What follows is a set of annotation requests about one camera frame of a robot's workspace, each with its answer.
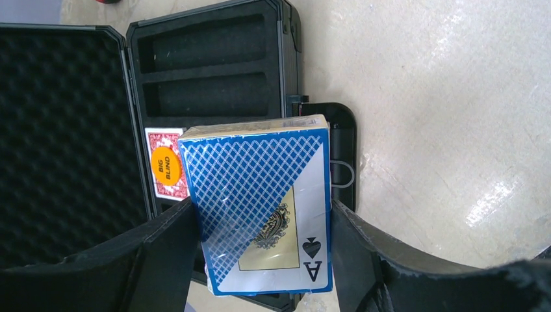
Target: spade symbol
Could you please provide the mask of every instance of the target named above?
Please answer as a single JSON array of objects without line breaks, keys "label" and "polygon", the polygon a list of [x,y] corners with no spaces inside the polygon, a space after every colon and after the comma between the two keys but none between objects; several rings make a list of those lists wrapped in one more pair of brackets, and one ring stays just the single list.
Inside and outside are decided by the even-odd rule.
[{"label": "spade symbol", "polygon": [[302,249],[310,256],[310,258],[314,259],[314,257],[318,254],[320,251],[320,248],[322,247],[321,242],[315,242],[315,237],[309,237],[307,238],[308,242],[305,242],[302,244]]}]

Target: open case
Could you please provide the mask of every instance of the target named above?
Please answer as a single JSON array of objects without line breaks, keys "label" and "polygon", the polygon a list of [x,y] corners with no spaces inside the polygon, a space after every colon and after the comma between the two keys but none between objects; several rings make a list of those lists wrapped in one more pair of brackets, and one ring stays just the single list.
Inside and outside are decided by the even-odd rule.
[{"label": "open case", "polygon": [[[103,26],[2,25],[0,105],[10,137],[1,149],[5,163],[29,164],[3,168],[2,190],[12,199],[0,228],[14,235],[10,224],[29,227],[1,246],[2,266],[59,262],[174,206],[155,197],[147,127],[324,114],[337,161],[333,197],[354,209],[356,124],[344,105],[308,103],[301,36],[299,15],[284,0],[230,1],[139,21],[126,40]],[[79,205],[101,210],[82,214]],[[99,221],[109,225],[98,229]],[[65,230],[66,222],[79,229]],[[204,264],[198,252],[193,279],[203,284]],[[292,311],[300,296],[244,299]]]}]

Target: beige floor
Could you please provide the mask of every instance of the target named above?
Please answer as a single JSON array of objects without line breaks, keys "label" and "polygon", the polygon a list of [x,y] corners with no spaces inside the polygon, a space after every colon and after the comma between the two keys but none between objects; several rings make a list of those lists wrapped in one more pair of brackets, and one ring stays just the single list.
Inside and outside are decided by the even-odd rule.
[{"label": "beige floor", "polygon": [[[217,0],[65,0],[62,21],[110,24]],[[306,93],[354,111],[359,215],[426,252],[488,267],[551,244],[551,4],[290,0]],[[256,311],[193,286],[198,311]],[[335,295],[301,310],[336,311]]]}]

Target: blue playing card box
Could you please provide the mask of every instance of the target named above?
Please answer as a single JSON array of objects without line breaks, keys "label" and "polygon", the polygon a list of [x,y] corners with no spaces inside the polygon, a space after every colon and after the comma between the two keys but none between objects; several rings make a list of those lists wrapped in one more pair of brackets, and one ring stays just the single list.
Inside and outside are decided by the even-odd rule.
[{"label": "blue playing card box", "polygon": [[215,295],[332,289],[323,115],[192,127],[178,145]]}]

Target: yellow button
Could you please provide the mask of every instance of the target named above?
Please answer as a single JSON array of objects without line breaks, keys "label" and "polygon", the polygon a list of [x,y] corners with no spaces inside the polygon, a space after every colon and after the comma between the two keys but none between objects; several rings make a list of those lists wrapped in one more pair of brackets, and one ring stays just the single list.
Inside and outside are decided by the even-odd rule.
[{"label": "yellow button", "polygon": [[151,167],[159,182],[167,187],[176,185],[180,180],[180,160],[174,151],[167,147],[160,147],[151,154]]}]

